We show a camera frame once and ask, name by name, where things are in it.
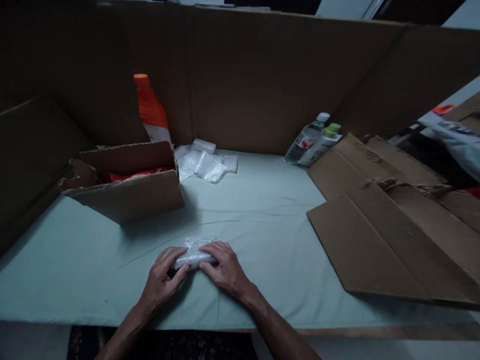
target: light green cloth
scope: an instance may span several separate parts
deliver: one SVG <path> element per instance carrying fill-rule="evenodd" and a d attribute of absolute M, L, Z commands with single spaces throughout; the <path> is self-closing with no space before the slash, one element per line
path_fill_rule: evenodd
<path fill-rule="evenodd" d="M 304 169 L 281 156 L 238 154 L 218 184 L 189 178 L 186 206 L 119 226 L 61 197 L 0 259 L 0 320 L 118 326 L 150 267 L 187 236 L 215 234 L 298 329 L 468 322 L 467 311 L 344 291 L 306 212 L 323 203 Z M 248 314 L 199 270 L 157 320 L 159 329 L 246 329 Z"/>

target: bubble wrap piece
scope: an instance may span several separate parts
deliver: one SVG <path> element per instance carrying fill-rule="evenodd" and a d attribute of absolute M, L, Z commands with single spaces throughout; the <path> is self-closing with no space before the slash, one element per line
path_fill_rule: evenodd
<path fill-rule="evenodd" d="M 212 155 L 215 160 L 217 160 L 220 164 L 224 163 L 224 156 L 222 155 Z"/>
<path fill-rule="evenodd" d="M 226 171 L 227 167 L 215 160 L 213 155 L 206 151 L 201 152 L 195 174 L 209 183 L 218 183 Z"/>
<path fill-rule="evenodd" d="M 198 138 L 193 140 L 193 146 L 191 147 L 192 150 L 197 150 L 199 152 L 206 151 L 210 155 L 214 154 L 216 148 L 217 145 L 215 145 L 214 143 Z"/>
<path fill-rule="evenodd" d="M 180 145 L 173 152 L 175 153 L 175 159 L 178 161 L 181 158 L 183 158 L 185 155 L 187 155 L 189 153 L 189 150 L 187 149 L 186 146 Z"/>
<path fill-rule="evenodd" d="M 236 173 L 239 164 L 238 155 L 226 155 L 223 157 L 223 165 L 226 167 L 228 173 Z"/>
<path fill-rule="evenodd" d="M 203 245 L 207 245 L 215 241 L 217 241 L 217 237 L 215 235 L 186 237 L 185 247 L 188 248 L 188 251 L 175 261 L 173 268 L 178 270 L 183 265 L 190 264 L 190 270 L 193 270 L 198 268 L 200 263 L 217 263 L 217 259 L 212 255 L 199 251 L 199 248 L 201 248 Z"/>
<path fill-rule="evenodd" d="M 195 174 L 195 169 L 200 161 L 202 153 L 192 150 L 187 155 L 183 156 L 177 161 L 178 164 L 178 177 L 181 183 Z"/>

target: floor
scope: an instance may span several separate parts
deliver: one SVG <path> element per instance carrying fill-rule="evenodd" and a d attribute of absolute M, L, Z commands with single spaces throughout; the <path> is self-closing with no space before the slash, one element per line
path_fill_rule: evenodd
<path fill-rule="evenodd" d="M 65 359 L 70 326 L 0 321 L 0 360 Z M 480 341 L 415 341 L 307 337 L 323 360 L 479 359 Z M 259 360 L 272 359 L 258 334 L 253 344 Z"/>

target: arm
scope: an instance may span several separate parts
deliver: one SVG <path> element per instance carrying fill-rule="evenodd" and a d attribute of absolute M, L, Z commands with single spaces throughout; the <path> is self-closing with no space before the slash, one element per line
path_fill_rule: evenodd
<path fill-rule="evenodd" d="M 259 289 L 247 278 L 230 245 L 221 241 L 202 246 L 200 251 L 214 256 L 218 262 L 199 264 L 213 283 L 236 299 L 250 313 L 275 360 L 319 360 L 310 345 L 265 300 Z"/>
<path fill-rule="evenodd" d="M 140 300 L 132 307 L 95 360 L 117 360 L 125 357 L 142 330 L 187 277 L 189 264 L 182 266 L 172 279 L 167 275 L 170 266 L 186 252 L 186 247 L 169 247 L 160 253 L 150 269 Z"/>

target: orange bottle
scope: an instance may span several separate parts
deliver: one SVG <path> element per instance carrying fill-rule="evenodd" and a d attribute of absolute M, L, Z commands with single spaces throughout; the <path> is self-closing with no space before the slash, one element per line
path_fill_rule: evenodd
<path fill-rule="evenodd" d="M 150 141 L 168 141 L 172 144 L 164 107 L 150 86 L 149 76 L 147 74 L 135 74 L 133 79 L 138 90 L 140 118 L 150 137 Z"/>

